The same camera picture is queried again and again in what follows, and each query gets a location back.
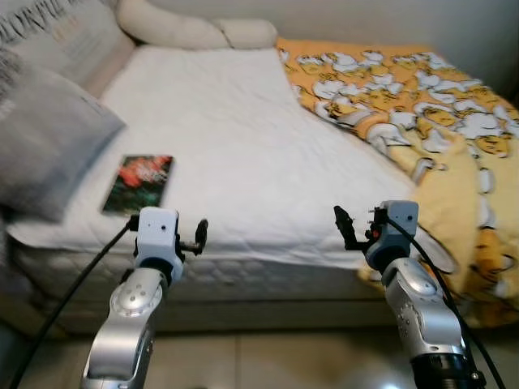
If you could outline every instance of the white mattress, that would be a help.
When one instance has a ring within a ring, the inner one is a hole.
[[[31,275],[36,286],[60,298],[92,254],[24,247],[15,252],[17,262]],[[81,308],[85,302],[105,304],[121,276],[132,268],[131,255],[108,254],[97,265],[75,295]],[[379,290],[362,282],[354,269],[336,269],[302,264],[189,257],[182,279],[168,301],[314,301],[379,300]]]
[[[350,212],[363,239],[367,210],[413,188],[384,156],[299,106],[275,49],[143,47],[102,100],[126,130],[92,166],[61,223],[13,220],[8,232],[24,245],[97,252],[125,223],[100,212],[125,154],[174,156],[162,205],[179,211],[184,239],[209,220],[198,261],[357,268],[363,258],[344,251],[332,206]],[[128,233],[112,252],[132,252],[134,238]]]

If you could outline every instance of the yellow blanket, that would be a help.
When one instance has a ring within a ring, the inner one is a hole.
[[[414,180],[419,224],[450,253],[438,265],[471,324],[518,320],[519,113],[427,47],[277,47],[303,107]]]

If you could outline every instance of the white wall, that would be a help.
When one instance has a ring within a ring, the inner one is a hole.
[[[517,0],[151,0],[207,18],[262,17],[287,38],[432,45],[509,94],[519,63]]]

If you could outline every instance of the white pillow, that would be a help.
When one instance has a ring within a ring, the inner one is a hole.
[[[130,35],[151,45],[180,49],[261,49],[273,47],[274,26],[266,20],[205,19],[177,15],[146,0],[121,0],[118,22]]]

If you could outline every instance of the gray pillow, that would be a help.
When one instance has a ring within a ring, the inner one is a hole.
[[[61,220],[124,123],[62,76],[0,49],[0,204]]]

